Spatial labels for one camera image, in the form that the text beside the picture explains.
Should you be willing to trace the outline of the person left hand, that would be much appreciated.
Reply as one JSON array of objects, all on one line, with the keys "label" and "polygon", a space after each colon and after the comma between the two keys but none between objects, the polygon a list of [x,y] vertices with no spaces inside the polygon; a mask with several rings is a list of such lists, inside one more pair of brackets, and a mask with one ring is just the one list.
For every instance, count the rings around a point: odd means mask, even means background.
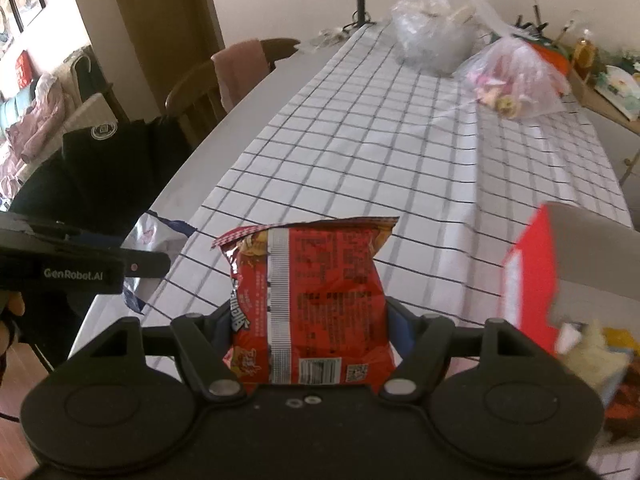
[{"label": "person left hand", "polygon": [[12,346],[16,334],[15,320],[25,313],[25,303],[20,292],[1,293],[0,322],[0,382],[6,374],[6,352]]}]

